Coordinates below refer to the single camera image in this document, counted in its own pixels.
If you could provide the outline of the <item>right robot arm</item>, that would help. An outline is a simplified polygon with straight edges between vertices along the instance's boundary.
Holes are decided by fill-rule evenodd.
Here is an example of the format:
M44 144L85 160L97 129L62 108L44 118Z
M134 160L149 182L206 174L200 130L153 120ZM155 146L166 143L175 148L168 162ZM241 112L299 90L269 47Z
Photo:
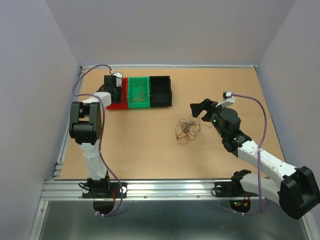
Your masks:
M288 164L262 149L240 129L241 119L229 106L235 103L235 96L225 96L222 102L208 98L200 103L190 104L193 117L212 123L221 137L224 148L235 157L255 166L257 174L249 170L237 171L230 182L231 192L257 194L259 207L263 199L278 204L292 219L299 220L320 203L320 190L311 169Z

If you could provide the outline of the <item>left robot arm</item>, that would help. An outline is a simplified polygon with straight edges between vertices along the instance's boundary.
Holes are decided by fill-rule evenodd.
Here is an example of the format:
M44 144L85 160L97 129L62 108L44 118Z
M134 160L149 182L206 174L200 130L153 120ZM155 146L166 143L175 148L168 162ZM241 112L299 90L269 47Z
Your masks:
M108 168L101 157L101 140L105 122L105 108L121 101L123 74L104 76L102 87L88 99L74 101L70 106L69 135L80 146L87 164L87 182L80 187L106 197L111 193Z

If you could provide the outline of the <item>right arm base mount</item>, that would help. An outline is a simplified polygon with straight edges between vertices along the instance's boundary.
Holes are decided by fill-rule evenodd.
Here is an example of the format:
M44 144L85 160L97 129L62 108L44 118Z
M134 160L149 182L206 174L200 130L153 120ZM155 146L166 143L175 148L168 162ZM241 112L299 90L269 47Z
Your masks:
M216 181L211 189L211 194L217 198L235 198L245 197L248 192L238 181Z

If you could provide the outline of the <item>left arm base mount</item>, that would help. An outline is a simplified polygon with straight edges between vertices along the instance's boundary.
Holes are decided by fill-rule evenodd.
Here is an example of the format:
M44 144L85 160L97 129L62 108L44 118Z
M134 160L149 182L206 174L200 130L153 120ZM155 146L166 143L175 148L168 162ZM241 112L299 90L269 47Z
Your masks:
M110 182L109 180L91 180L80 182L78 186L82 189L82 198L84 199L120 199L127 197L127 183Z

